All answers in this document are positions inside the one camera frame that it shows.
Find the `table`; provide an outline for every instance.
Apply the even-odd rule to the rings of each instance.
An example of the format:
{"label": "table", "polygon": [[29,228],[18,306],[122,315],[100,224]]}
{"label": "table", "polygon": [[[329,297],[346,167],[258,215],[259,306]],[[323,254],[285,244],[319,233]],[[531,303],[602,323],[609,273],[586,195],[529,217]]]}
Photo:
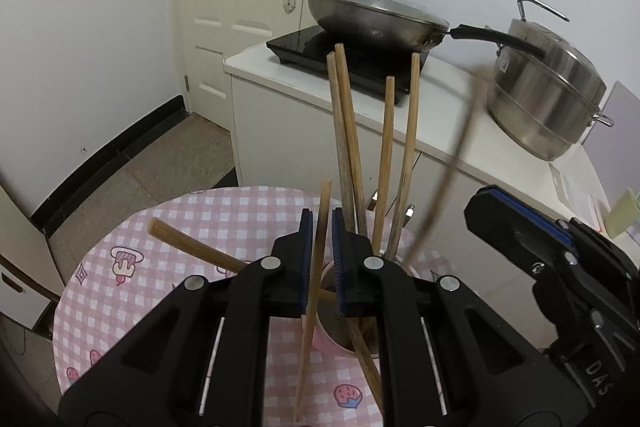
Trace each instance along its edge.
{"label": "table", "polygon": [[[184,233],[234,255],[254,261],[271,252],[274,240],[296,232],[303,208],[317,217],[319,197],[281,187],[227,187],[185,194],[142,210],[121,223],[82,259],[56,309],[53,350],[64,393],[118,342],[175,285],[192,274],[218,280],[232,274],[203,263],[146,233],[159,217]],[[340,206],[331,201],[331,208]],[[373,228],[373,213],[367,215]],[[385,223],[383,242],[390,221]],[[411,243],[403,230],[402,259]],[[329,227],[325,261],[332,259]],[[437,252],[417,256],[414,268],[425,279],[451,273]],[[297,319],[271,319],[264,390],[264,425],[289,426],[298,370],[302,327]],[[380,426],[382,417],[357,359],[312,350],[302,422],[313,426]]]}

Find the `black handle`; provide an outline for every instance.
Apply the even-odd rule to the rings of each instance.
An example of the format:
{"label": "black handle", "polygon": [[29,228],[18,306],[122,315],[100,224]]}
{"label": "black handle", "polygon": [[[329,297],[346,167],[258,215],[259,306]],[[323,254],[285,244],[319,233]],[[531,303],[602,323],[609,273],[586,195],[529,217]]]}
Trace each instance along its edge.
{"label": "black handle", "polygon": [[487,30],[485,28],[477,28],[476,26],[467,26],[461,24],[457,28],[449,30],[449,35],[453,39],[469,39],[474,41],[488,41],[495,42],[496,44],[503,44],[529,55],[533,55],[538,60],[544,60],[545,51],[527,41],[523,41],[508,33],[497,32],[496,30]]}
{"label": "black handle", "polygon": [[23,292],[22,287],[17,282],[9,279],[9,277],[7,277],[4,273],[2,274],[2,282],[7,286],[9,286],[9,288],[11,288],[12,290],[17,291],[18,293]]}

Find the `pan handle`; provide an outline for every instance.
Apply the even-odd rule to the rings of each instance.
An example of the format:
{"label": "pan handle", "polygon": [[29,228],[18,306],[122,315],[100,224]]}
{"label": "pan handle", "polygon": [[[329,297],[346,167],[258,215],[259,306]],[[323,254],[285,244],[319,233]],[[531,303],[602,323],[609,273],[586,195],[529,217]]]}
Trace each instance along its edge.
{"label": "pan handle", "polygon": [[457,28],[449,30],[449,35],[453,39],[470,39],[474,41],[488,41],[495,42],[496,44],[502,44],[508,46],[514,50],[518,50],[529,55],[533,55],[538,60],[545,59],[545,51],[527,41],[523,41],[508,33],[498,32],[496,30],[488,30],[485,28],[477,28],[476,26],[467,26],[461,24]]}

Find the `cartoon print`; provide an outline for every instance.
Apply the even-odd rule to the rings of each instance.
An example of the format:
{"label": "cartoon print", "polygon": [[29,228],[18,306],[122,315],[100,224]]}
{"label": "cartoon print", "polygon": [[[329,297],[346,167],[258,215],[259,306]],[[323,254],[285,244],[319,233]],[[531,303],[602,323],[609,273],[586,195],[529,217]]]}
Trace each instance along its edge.
{"label": "cartoon print", "polygon": [[78,279],[78,282],[80,283],[81,286],[82,286],[82,283],[84,282],[84,280],[86,279],[87,275],[89,275],[89,274],[84,269],[84,266],[82,265],[82,263],[80,263],[80,266],[78,267],[78,270],[76,270],[76,279]]}
{"label": "cartoon print", "polygon": [[356,409],[362,401],[362,391],[350,383],[344,383],[334,389],[334,398],[338,406]]}
{"label": "cartoon print", "polygon": [[78,378],[80,378],[80,375],[78,375],[78,372],[75,370],[75,368],[67,367],[66,377],[69,379],[69,383],[74,383],[78,381]]}
{"label": "cartoon print", "polygon": [[117,286],[124,283],[127,277],[133,277],[136,264],[145,258],[139,251],[126,247],[111,248],[111,257],[114,258],[112,269],[116,276]]}
{"label": "cartoon print", "polygon": [[102,358],[102,355],[98,353],[95,349],[89,351],[89,362],[91,362],[91,366],[94,367],[95,363]]}

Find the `pot lid handle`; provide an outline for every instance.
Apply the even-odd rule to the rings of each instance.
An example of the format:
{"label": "pot lid handle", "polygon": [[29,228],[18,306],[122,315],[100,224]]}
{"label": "pot lid handle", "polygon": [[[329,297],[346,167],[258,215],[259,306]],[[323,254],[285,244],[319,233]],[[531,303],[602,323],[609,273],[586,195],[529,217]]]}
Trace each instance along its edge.
{"label": "pot lid handle", "polygon": [[533,4],[537,4],[541,8],[544,8],[546,11],[551,12],[556,17],[560,17],[561,19],[569,22],[569,17],[567,17],[566,15],[560,13],[558,10],[552,8],[548,4],[543,3],[542,1],[539,1],[539,0],[518,0],[517,1],[517,3],[518,3],[518,11],[520,12],[520,20],[522,22],[526,22],[527,21],[527,18],[524,16],[524,6],[522,5],[522,3],[524,1],[528,1],[528,2],[531,2]]}
{"label": "pot lid handle", "polygon": [[589,122],[589,126],[594,122],[600,122],[606,125],[607,127],[613,127],[613,120],[611,120],[608,116],[604,116],[602,113],[597,112],[591,117],[591,121]]}

